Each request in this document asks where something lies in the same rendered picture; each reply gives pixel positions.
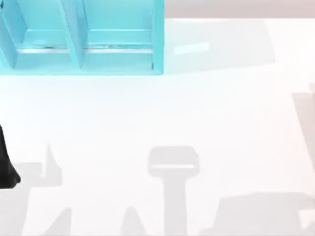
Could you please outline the light blue rack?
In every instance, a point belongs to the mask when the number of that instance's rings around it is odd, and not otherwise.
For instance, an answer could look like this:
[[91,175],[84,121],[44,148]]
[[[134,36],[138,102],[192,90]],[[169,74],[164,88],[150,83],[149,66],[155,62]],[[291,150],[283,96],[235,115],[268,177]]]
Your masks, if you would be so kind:
[[0,75],[159,75],[165,0],[0,0]]

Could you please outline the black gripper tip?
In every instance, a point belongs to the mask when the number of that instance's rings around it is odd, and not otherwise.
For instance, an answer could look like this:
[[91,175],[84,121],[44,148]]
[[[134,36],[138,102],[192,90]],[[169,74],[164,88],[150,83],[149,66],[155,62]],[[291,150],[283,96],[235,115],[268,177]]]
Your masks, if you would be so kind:
[[21,177],[8,156],[2,126],[0,125],[0,189],[12,189],[21,182]]

